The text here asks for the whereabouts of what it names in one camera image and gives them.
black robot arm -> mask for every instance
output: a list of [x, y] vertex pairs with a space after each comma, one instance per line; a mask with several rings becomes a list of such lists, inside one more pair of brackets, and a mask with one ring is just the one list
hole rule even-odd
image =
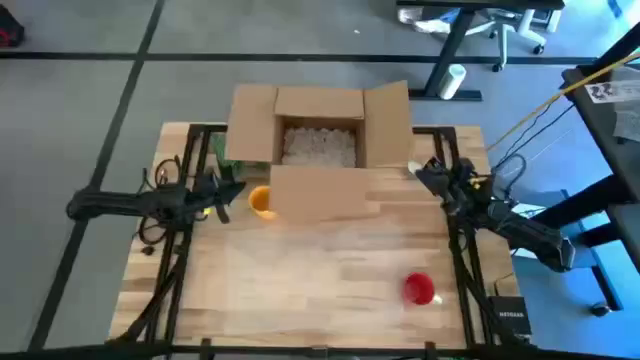
[[493, 197], [493, 176], [478, 175], [469, 159], [461, 158], [447, 169], [436, 158], [423, 167], [410, 163], [409, 170], [436, 196], [443, 199], [448, 215], [468, 221], [475, 229], [486, 228], [509, 242], [512, 249], [533, 252], [541, 263], [557, 272], [571, 269], [575, 249], [557, 229], [549, 228], [511, 211], [510, 205]]
[[[198, 214], [213, 207], [220, 221], [226, 224], [229, 216], [224, 206], [231, 204], [245, 187], [244, 182], [236, 182], [229, 172], [226, 174], [220, 179], [213, 168], [209, 168], [194, 179], [191, 190], [184, 184], [166, 181], [156, 184], [152, 190], [138, 193], [100, 191], [89, 186], [73, 195], [67, 205], [67, 216], [74, 220], [89, 220], [106, 214], [139, 216], [145, 220], [154, 219], [157, 222], [154, 226], [182, 231], [197, 220]], [[145, 220], [139, 230], [143, 242]]]

black desk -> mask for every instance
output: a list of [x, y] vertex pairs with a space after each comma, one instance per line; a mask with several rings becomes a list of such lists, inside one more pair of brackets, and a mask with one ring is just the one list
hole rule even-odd
[[[487, 8], [508, 8], [515, 10], [561, 10], [564, 8], [563, 0], [397, 0], [396, 6], [444, 6], [460, 8], [460, 14], [451, 26], [451, 33], [440, 51], [440, 58], [436, 63], [424, 89], [410, 89], [409, 97], [412, 100], [441, 100], [438, 96], [438, 87], [447, 72], [449, 65], [454, 60], [456, 51], [462, 43], [471, 21], [478, 10]], [[482, 93], [479, 90], [458, 90], [451, 100], [482, 101]]]
[[[565, 86], [575, 84], [586, 76], [580, 69], [562, 73]], [[620, 68], [592, 81], [600, 83], [619, 80], [640, 80], [640, 72]], [[638, 109], [640, 101], [622, 103], [594, 103], [585, 87], [572, 92], [571, 100], [587, 125], [591, 136], [611, 167], [612, 175], [592, 184], [578, 194], [548, 208], [533, 217], [545, 225], [561, 228], [593, 213], [607, 210], [611, 222], [580, 234], [573, 239], [576, 246], [594, 247], [620, 239], [631, 261], [640, 272], [640, 205], [620, 205], [637, 203], [640, 199], [640, 143], [620, 141], [613, 136], [617, 110]], [[592, 267], [607, 306], [611, 310], [621, 310], [622, 305], [605, 272], [599, 266]]]
[[[574, 84], [585, 76], [580, 69], [571, 69], [564, 71], [562, 77], [566, 84]], [[601, 77], [597, 82], [609, 80], [640, 80], [640, 72], [621, 68], [614, 70], [606, 77]], [[640, 112], [640, 101], [596, 104], [589, 97], [585, 87], [575, 90], [569, 99], [576, 105], [576, 109], [613, 174], [534, 217], [536, 221], [558, 228], [605, 210], [612, 204], [636, 203], [640, 199], [640, 142], [631, 140], [621, 142], [613, 136], [618, 116], [616, 109], [618, 111], [637, 109], [636, 112]], [[613, 222], [583, 233], [579, 240], [593, 247], [620, 237], [616, 222]], [[626, 238], [622, 238], [622, 241], [627, 247], [640, 246], [633, 242], [627, 244]], [[639, 254], [640, 251], [629, 252], [631, 260], [640, 271]]]

open cardboard box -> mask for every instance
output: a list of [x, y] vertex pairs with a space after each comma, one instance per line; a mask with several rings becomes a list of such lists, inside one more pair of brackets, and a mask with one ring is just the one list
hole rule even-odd
[[[270, 209], [294, 220], [365, 214], [370, 169], [405, 167], [413, 145], [405, 81], [371, 90], [238, 85], [228, 126], [227, 159], [271, 163]], [[281, 165], [290, 127], [352, 131], [356, 168]]]

yellow cup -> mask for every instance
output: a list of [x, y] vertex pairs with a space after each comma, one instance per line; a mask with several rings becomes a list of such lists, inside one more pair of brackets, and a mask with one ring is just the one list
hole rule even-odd
[[269, 194], [271, 190], [268, 186], [257, 186], [249, 194], [249, 206], [263, 219], [273, 220], [276, 213], [269, 211]]

wooden tabletop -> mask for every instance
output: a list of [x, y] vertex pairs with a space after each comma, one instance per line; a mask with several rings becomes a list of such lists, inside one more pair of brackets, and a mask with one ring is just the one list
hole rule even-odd
[[[164, 125], [154, 167], [182, 154], [188, 127]], [[456, 132], [461, 156], [488, 173], [480, 128], [458, 126]], [[435, 152], [432, 136], [414, 137], [414, 158], [426, 162]], [[213, 154], [207, 163], [215, 163]], [[439, 348], [466, 347], [445, 216], [440, 200], [420, 182], [402, 169], [375, 170], [367, 195], [375, 209], [371, 216], [303, 226], [266, 221], [249, 209], [249, 191], [268, 184], [264, 166], [247, 166], [242, 178], [247, 188], [228, 210], [231, 223], [212, 216], [195, 225], [176, 344], [212, 338], [214, 345], [227, 346], [420, 348], [433, 341]], [[477, 243], [486, 289], [493, 292], [494, 282], [513, 272], [509, 248], [484, 230]], [[151, 256], [142, 248], [134, 239], [112, 337], [152, 296], [161, 246]], [[433, 278], [442, 304], [402, 302], [403, 280], [414, 271]], [[519, 294], [515, 276], [499, 280], [498, 288], [500, 295]], [[471, 304], [482, 340], [472, 298]], [[158, 330], [161, 337], [164, 329]]]

